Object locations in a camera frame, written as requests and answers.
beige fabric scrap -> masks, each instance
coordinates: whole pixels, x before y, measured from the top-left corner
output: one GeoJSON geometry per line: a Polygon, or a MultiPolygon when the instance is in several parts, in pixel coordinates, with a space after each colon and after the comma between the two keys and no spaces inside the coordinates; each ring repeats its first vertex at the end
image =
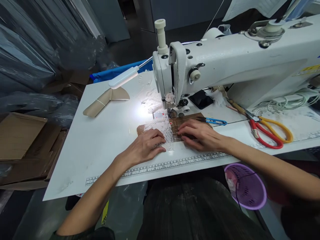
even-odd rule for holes
{"type": "Polygon", "coordinates": [[[109,88],[100,97],[98,97],[89,107],[83,111],[83,115],[89,117],[96,117],[98,113],[107,105],[111,100],[129,100],[130,96],[122,87],[117,89],[109,88]]]}

forearm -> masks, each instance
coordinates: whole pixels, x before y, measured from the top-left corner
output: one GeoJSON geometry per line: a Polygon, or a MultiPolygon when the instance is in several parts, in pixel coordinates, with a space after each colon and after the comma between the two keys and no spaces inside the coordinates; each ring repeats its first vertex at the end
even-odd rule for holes
{"type": "Polygon", "coordinates": [[[306,200],[320,200],[320,179],[300,168],[237,140],[228,153],[277,181],[292,194],[306,200]]]}
{"type": "Polygon", "coordinates": [[[113,161],[72,209],[57,235],[81,233],[94,226],[101,216],[109,194],[127,167],[121,161],[113,161]]]}

hand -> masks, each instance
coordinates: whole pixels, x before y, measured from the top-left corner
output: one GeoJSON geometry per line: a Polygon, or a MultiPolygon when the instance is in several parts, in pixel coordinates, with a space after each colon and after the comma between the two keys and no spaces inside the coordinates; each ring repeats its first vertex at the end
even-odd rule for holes
{"type": "Polygon", "coordinates": [[[156,147],[157,144],[165,142],[163,134],[158,129],[151,128],[139,135],[126,150],[115,158],[115,161],[122,161],[129,169],[139,163],[153,159],[161,152],[165,152],[164,147],[156,147]]]}
{"type": "Polygon", "coordinates": [[[182,136],[183,141],[191,148],[199,152],[218,151],[227,153],[235,139],[223,136],[205,123],[190,119],[184,122],[178,129],[178,134],[190,134],[195,136],[199,142],[182,136]]]}

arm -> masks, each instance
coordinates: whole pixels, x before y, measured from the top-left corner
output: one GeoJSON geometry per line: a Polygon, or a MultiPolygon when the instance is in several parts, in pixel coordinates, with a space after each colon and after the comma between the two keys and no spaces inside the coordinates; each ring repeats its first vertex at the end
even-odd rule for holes
{"type": "Polygon", "coordinates": [[[166,149],[163,147],[154,147],[164,142],[164,136],[158,129],[150,129],[138,136],[88,189],[56,234],[59,236],[75,235],[93,227],[100,218],[111,190],[124,172],[139,163],[153,159],[160,152],[165,152],[166,149]]]}
{"type": "Polygon", "coordinates": [[[311,201],[320,200],[320,179],[281,159],[223,136],[206,124],[189,120],[182,124],[178,134],[191,134],[200,142],[182,136],[184,142],[198,151],[220,151],[233,155],[253,166],[258,172],[271,177],[292,194],[311,201]]]}

measuring tape ruler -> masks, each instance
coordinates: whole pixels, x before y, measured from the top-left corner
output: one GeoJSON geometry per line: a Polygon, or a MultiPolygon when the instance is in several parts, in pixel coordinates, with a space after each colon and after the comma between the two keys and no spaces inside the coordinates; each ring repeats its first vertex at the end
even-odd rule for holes
{"type": "MultiPolygon", "coordinates": [[[[309,136],[309,138],[317,138],[317,137],[320,137],[320,132],[315,132],[309,136]]],[[[274,146],[276,145],[276,143],[271,140],[266,142],[270,145],[274,145],[274,146]]],[[[250,146],[254,147],[255,149],[266,148],[264,145],[260,143],[252,144],[250,146]]],[[[208,153],[202,153],[194,156],[179,158],[171,161],[164,161],[161,163],[149,164],[141,167],[133,167],[128,169],[121,176],[120,179],[126,179],[126,178],[135,177],[135,176],[140,176],[140,175],[145,175],[145,174],[150,174],[150,173],[155,173],[160,171],[166,171],[169,169],[180,168],[180,167],[200,164],[204,162],[211,162],[214,160],[224,159],[228,157],[231,157],[231,155],[228,155],[222,152],[208,152],[208,153]]],[[[87,177],[85,186],[91,186],[99,177],[100,175],[87,177]]]]}

